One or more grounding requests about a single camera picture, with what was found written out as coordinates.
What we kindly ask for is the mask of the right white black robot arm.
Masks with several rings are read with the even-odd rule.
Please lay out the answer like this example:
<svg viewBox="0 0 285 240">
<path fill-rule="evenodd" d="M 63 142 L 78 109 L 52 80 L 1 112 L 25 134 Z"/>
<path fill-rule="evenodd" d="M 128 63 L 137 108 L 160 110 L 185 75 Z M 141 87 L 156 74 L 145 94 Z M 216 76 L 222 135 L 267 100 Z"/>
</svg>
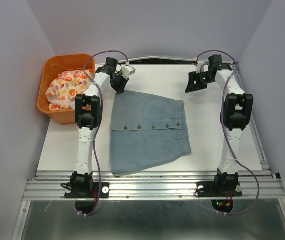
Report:
<svg viewBox="0 0 285 240">
<path fill-rule="evenodd" d="M 207 89 L 217 83 L 222 90 L 220 123 L 224 135 L 222 157 L 212 181 L 198 183 L 196 196 L 218 197 L 225 194 L 240 196 L 239 164 L 237 154 L 244 130 L 252 116 L 254 97 L 246 93 L 235 77 L 235 71 L 222 61 L 221 55 L 212 55 L 208 62 L 195 59 L 196 71 L 188 74 L 186 93 Z"/>
</svg>

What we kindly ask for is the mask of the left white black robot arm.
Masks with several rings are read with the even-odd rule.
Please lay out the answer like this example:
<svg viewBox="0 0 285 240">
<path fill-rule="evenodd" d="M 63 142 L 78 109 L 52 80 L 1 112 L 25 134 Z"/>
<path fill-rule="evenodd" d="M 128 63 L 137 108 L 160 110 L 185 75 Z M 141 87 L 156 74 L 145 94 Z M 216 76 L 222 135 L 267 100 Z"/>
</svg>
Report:
<svg viewBox="0 0 285 240">
<path fill-rule="evenodd" d="M 89 88 L 75 97 L 75 123 L 78 126 L 78 154 L 74 172 L 67 184 L 65 194 L 69 198 L 93 198 L 98 191 L 93 180 L 93 151 L 96 135 L 103 116 L 103 92 L 111 86 L 117 93 L 123 93 L 131 75 L 136 69 L 127 61 L 120 63 L 111 57 L 99 67 Z"/>
</svg>

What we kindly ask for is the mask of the blue denim skirt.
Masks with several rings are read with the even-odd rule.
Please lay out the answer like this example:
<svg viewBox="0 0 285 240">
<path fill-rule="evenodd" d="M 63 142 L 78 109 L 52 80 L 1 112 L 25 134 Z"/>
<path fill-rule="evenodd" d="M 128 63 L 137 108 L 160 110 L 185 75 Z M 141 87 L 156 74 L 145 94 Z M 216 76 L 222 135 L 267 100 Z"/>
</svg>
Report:
<svg viewBox="0 0 285 240">
<path fill-rule="evenodd" d="M 113 175 L 169 164 L 192 152 L 182 100 L 135 91 L 117 94 L 110 130 Z"/>
</svg>

